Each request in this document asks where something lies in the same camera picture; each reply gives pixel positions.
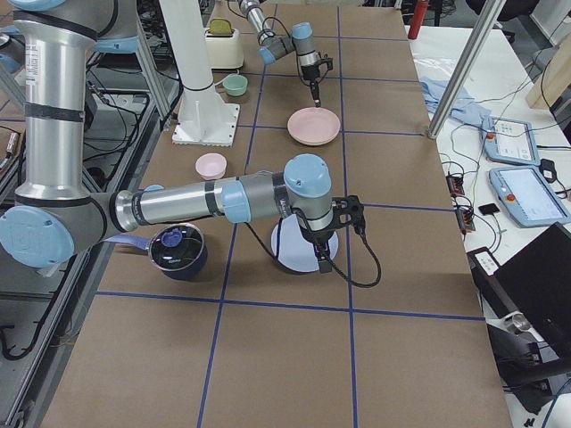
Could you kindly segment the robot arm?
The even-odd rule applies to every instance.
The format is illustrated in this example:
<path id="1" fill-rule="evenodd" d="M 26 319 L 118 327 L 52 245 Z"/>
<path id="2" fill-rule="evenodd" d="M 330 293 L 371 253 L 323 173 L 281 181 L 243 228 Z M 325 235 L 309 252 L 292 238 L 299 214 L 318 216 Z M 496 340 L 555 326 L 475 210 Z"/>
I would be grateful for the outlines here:
<path id="1" fill-rule="evenodd" d="M 256 33 L 259 53 L 265 65 L 270 65 L 295 54 L 298 79 L 310 90 L 314 106 L 322 106 L 320 83 L 334 69 L 334 60 L 320 52 L 313 37 L 313 28 L 303 21 L 287 30 L 275 16 L 267 16 L 261 1 L 238 1 L 244 18 Z"/>
<path id="2" fill-rule="evenodd" d="M 1 218 L 1 244 L 21 264 L 49 268 L 121 232 L 195 218 L 232 223 L 295 215 L 321 272 L 334 231 L 365 233 L 359 199 L 331 194 L 327 164 L 294 157 L 281 173 L 258 173 L 151 192 L 91 193 L 83 185 L 86 56 L 138 48 L 132 1 L 16 1 L 26 42 L 26 176 Z"/>

